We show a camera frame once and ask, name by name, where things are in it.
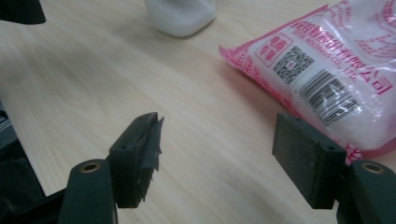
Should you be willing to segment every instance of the tabletop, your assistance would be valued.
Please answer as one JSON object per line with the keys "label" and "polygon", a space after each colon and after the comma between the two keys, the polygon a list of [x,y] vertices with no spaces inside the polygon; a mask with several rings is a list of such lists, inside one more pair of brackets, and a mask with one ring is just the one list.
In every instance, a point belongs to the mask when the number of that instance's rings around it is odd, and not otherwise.
{"label": "tabletop", "polygon": [[[216,0],[204,30],[173,38],[143,0],[42,0],[46,23],[0,22],[0,99],[48,195],[133,119],[164,116],[160,172],[120,223],[336,223],[271,154],[286,109],[218,51],[334,3]],[[396,151],[375,160],[396,170]]]}

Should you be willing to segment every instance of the pink plastic bag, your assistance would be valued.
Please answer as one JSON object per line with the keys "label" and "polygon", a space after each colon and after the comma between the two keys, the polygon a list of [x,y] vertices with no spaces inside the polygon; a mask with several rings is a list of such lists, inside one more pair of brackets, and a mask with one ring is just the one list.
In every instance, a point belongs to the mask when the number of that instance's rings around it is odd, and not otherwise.
{"label": "pink plastic bag", "polygon": [[395,10],[393,0],[346,0],[219,52],[348,162],[378,156],[396,147]]}

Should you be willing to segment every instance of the screw hole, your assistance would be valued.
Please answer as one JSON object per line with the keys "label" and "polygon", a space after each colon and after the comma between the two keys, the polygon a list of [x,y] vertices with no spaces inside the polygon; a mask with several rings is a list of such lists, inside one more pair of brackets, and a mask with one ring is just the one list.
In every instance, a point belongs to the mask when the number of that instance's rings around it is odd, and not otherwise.
{"label": "screw hole", "polygon": [[99,167],[100,167],[99,163],[89,163],[81,168],[81,172],[82,173],[91,173],[91,172],[99,169]]}
{"label": "screw hole", "polygon": [[381,175],[381,174],[385,173],[385,170],[382,167],[377,166],[377,165],[372,164],[372,163],[366,162],[362,166],[363,166],[363,168],[366,171],[369,171],[369,172],[371,172],[373,174]]}

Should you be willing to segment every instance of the white plastic container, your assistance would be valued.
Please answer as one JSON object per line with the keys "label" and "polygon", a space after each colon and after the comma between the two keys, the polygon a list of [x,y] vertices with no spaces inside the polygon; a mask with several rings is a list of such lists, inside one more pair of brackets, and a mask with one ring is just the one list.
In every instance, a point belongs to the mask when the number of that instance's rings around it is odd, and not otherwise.
{"label": "white plastic container", "polygon": [[193,35],[216,17],[214,0],[145,0],[151,24],[173,36]]}

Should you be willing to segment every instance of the black object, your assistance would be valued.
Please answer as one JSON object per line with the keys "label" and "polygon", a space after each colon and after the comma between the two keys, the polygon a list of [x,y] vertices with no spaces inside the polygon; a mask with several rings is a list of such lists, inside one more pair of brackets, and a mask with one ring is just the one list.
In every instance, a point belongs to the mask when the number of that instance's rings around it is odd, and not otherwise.
{"label": "black object", "polygon": [[0,20],[40,24],[46,17],[38,0],[0,0]]}
{"label": "black object", "polygon": [[[136,208],[159,168],[163,118],[149,113],[135,119],[105,160],[75,166],[67,188],[17,212],[0,210],[0,223],[117,223],[119,208]],[[9,208],[0,200],[0,208]]]}
{"label": "black object", "polygon": [[273,155],[312,208],[339,202],[338,223],[396,223],[395,174],[374,161],[347,166],[347,152],[307,122],[279,114]]}
{"label": "black object", "polygon": [[0,105],[0,118],[8,119],[7,113],[5,110],[2,109]]}
{"label": "black object", "polygon": [[12,125],[0,131],[0,223],[45,198]]}
{"label": "black object", "polygon": [[12,127],[11,121],[0,116],[0,153],[16,140],[18,140],[18,136]]}

